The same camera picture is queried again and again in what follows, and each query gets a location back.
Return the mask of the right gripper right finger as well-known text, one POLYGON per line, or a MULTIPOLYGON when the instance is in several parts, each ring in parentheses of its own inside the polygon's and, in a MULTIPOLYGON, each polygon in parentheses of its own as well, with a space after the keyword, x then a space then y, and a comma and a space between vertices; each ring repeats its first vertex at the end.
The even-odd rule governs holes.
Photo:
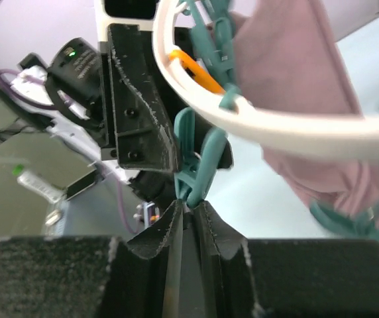
POLYGON ((379 243, 248 239, 193 211, 207 317, 379 317, 379 243))

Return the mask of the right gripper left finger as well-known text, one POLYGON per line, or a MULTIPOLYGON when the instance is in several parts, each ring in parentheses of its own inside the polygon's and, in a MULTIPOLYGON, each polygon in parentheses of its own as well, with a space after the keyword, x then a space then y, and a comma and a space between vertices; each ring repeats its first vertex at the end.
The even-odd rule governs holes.
POLYGON ((177 317, 184 205, 130 241, 0 238, 0 317, 177 317))

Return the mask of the white round clip hanger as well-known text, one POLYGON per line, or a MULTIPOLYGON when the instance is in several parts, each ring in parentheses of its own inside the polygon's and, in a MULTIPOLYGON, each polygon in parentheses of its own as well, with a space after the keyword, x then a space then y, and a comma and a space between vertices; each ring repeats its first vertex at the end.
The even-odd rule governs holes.
MULTIPOLYGON (((306 114, 255 107, 237 83, 235 22, 226 1, 206 1, 206 25, 193 1, 161 1, 153 53, 166 81, 216 127, 283 154, 322 162, 362 162, 379 168, 379 117, 306 114)), ((375 227, 379 202, 354 216, 332 205, 307 205, 324 226, 361 233, 375 227)))

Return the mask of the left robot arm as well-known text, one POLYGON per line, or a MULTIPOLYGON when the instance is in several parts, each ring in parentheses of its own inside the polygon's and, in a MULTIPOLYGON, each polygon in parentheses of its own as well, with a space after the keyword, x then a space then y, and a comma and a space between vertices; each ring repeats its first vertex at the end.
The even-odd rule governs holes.
POLYGON ((98 49, 69 41, 42 68, 42 85, 48 102, 34 106, 83 129, 98 157, 162 179, 179 170, 172 120, 180 104, 156 66, 149 30, 111 23, 98 49))

